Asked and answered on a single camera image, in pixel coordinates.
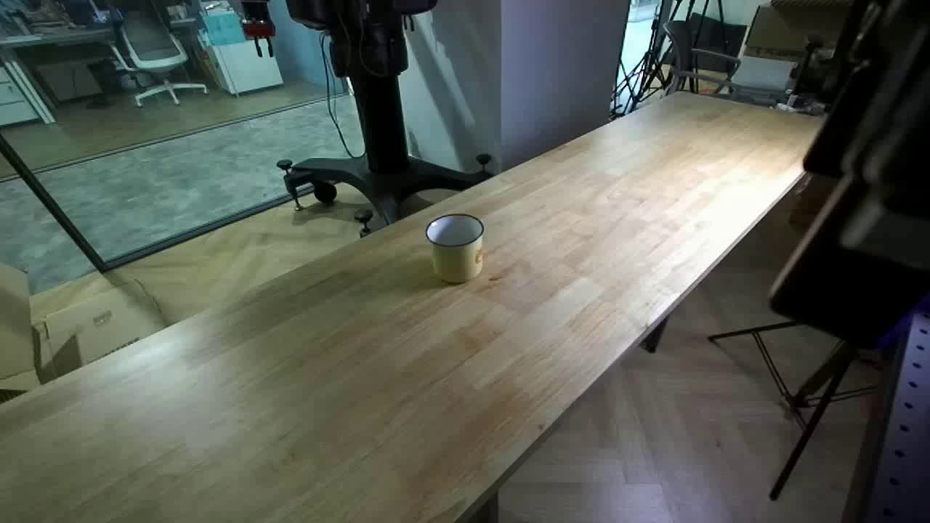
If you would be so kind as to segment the yellow enamel bear mug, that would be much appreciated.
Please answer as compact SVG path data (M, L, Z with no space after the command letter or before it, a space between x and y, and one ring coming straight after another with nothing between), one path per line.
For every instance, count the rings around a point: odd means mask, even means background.
M461 284L481 274L484 225L468 213L436 214L424 227L432 274L442 283Z

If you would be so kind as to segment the black wheeled robot stand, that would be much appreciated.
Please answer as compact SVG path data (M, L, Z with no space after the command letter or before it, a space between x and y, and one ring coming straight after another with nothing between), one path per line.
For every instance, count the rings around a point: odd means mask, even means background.
M480 171L456 171L405 153L398 76L405 71L403 20L439 0L286 0L292 20L331 34L331 63L350 88L363 153L356 161L279 161L285 191L299 190L331 206L337 185L355 185L368 210L356 214L365 232L401 219L401 206L426 190L469 190L490 178L488 153Z

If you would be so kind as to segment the white drawer cabinet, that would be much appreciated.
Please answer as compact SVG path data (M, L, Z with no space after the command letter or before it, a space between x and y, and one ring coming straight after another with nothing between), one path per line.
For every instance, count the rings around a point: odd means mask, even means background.
M241 14L228 0L199 0L198 52L211 81L228 95L282 84L279 62L265 44L243 34Z

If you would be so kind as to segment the black tripod stand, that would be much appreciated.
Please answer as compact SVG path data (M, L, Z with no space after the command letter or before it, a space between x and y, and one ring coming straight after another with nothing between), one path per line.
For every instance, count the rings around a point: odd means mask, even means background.
M724 341L747 338L756 345L756 351L764 363L764 373L770 374L777 399L785 400L789 416L801 424L796 445L789 448L785 464L777 467L777 473L766 492L770 501L780 496L780 492L785 492L788 480L793 477L796 464L801 463L801 454L807 451L818 422L825 418L827 408L841 395L840 383L849 374L852 361L857 357L857 345L840 342L796 389L789 389L770 345L766 345L770 332L788 332L788 329L796 329L796 319L708 335L708 342L715 342L715 345L721 345Z

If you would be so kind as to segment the cardboard box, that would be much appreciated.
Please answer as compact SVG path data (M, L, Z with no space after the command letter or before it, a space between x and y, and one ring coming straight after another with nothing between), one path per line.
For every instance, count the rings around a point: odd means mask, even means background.
M33 323L33 374L41 383L118 351L160 323L124 293L65 304Z

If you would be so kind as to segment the white office chair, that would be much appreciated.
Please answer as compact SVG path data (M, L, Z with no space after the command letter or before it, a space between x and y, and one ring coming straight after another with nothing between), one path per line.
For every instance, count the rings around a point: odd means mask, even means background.
M138 81L151 76L147 88L137 88L134 105L141 108L154 95L180 101L180 89L205 92L204 81L174 81L170 73L188 63L188 52L157 10L144 0L118 10L122 20L112 26L115 40L109 52L115 63Z

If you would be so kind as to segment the grey area rug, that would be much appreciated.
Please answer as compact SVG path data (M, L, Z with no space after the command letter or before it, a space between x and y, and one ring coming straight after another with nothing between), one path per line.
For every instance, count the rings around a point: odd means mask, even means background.
M180 139L41 171L38 180L112 261L198 227L286 197L279 161L360 152L355 105L307 101ZM22 180L0 182L0 261L33 291L93 271Z

